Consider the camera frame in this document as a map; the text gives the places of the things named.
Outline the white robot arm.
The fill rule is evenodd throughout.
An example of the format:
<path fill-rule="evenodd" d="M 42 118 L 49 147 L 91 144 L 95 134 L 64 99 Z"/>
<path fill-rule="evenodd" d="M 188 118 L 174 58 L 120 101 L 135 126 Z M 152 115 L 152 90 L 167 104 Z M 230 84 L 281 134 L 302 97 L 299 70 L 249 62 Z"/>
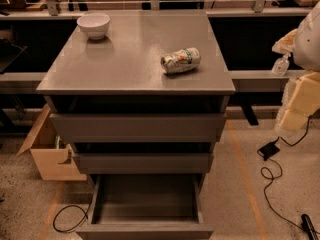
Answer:
<path fill-rule="evenodd" d="M 275 131 L 280 136 L 291 135 L 320 108 L 320 2 L 296 29 L 275 42 L 272 51 L 283 59 L 293 55 L 294 63 L 307 71 L 288 81 L 277 115 Z"/>

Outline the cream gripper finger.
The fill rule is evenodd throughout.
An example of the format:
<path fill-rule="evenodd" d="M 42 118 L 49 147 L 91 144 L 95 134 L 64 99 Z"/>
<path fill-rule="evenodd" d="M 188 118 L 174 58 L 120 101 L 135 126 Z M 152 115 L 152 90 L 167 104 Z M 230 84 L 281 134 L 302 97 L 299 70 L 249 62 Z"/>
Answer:
<path fill-rule="evenodd" d="M 288 32 L 285 36 L 274 43 L 274 45 L 272 46 L 272 51 L 283 55 L 292 53 L 296 34 L 296 29 Z"/>
<path fill-rule="evenodd" d="M 287 82 L 275 124 L 276 132 L 297 132 L 320 109 L 320 73 L 308 73 Z"/>

